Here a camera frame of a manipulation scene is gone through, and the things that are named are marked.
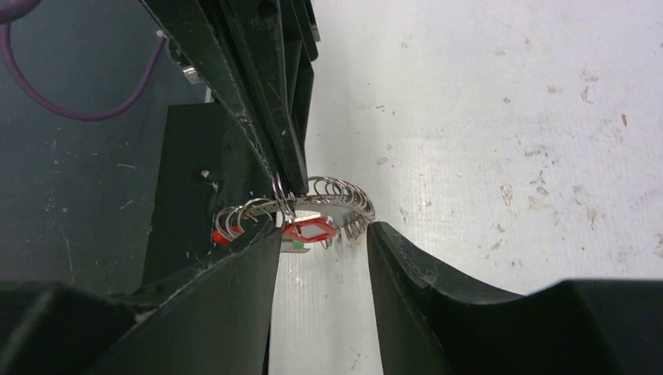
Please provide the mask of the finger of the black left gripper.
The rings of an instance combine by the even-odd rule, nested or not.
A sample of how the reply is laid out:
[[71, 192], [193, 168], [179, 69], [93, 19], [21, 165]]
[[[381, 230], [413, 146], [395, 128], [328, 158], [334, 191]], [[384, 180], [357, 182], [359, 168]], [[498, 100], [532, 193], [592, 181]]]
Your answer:
[[222, 35], [206, 14], [203, 2], [144, 1], [142, 4], [229, 112], [250, 143], [268, 183], [272, 184], [277, 176], [273, 149], [253, 108], [238, 64], [230, 48], [222, 43]]
[[295, 195], [308, 192], [303, 142], [317, 58], [305, 1], [208, 1], [206, 14], [238, 64], [272, 147], [275, 180]]

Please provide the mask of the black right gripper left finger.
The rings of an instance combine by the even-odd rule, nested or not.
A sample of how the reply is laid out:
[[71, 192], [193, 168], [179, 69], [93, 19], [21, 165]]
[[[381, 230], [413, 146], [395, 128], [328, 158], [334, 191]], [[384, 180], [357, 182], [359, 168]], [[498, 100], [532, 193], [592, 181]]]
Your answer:
[[4, 374], [265, 374], [281, 230], [257, 224], [131, 295], [1, 284]]

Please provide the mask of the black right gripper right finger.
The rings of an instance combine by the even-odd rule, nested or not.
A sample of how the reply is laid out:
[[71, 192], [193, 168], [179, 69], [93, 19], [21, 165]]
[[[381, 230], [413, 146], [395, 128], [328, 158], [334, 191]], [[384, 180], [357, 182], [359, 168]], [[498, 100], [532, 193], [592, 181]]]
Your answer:
[[384, 222], [367, 255], [386, 374], [659, 374], [662, 283], [571, 279], [518, 295]]

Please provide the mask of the red key tag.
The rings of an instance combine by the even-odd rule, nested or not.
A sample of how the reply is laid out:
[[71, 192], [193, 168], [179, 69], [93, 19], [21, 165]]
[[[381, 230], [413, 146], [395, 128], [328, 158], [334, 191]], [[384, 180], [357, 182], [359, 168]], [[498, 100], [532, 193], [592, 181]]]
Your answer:
[[338, 234], [328, 216], [307, 216], [284, 226], [283, 234], [304, 244], [331, 240]]

